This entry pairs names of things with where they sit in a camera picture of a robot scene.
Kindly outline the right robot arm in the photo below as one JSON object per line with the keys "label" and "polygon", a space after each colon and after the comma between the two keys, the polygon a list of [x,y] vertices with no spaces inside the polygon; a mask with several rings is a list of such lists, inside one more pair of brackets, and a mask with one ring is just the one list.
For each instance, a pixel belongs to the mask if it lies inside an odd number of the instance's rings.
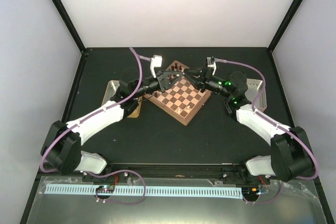
{"label": "right robot arm", "polygon": [[284,182],[305,179],[307,173],[316,170],[311,151],[302,141],[306,132],[300,127],[280,124],[253,108],[245,95],[248,85],[244,73],[232,72],[225,79],[213,73],[210,67],[191,68],[184,70],[184,77],[200,92],[208,90],[223,96],[226,114],[253,130],[270,146],[270,155],[245,161],[245,167],[238,171],[243,183],[250,184],[260,175],[275,176]]}

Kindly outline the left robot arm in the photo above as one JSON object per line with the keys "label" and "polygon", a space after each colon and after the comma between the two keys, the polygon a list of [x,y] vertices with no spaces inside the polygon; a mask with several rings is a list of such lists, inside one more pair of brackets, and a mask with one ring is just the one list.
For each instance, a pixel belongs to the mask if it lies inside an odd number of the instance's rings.
{"label": "left robot arm", "polygon": [[108,181],[113,174],[112,167],[101,155],[83,151],[84,143],[107,126],[131,115],[140,97],[156,91],[165,92],[182,76],[181,71],[159,70],[154,76],[143,78],[127,71],[119,80],[114,95],[101,107],[79,119],[67,123],[56,121],[51,125],[41,149],[43,160],[63,175],[89,172],[102,182]]}

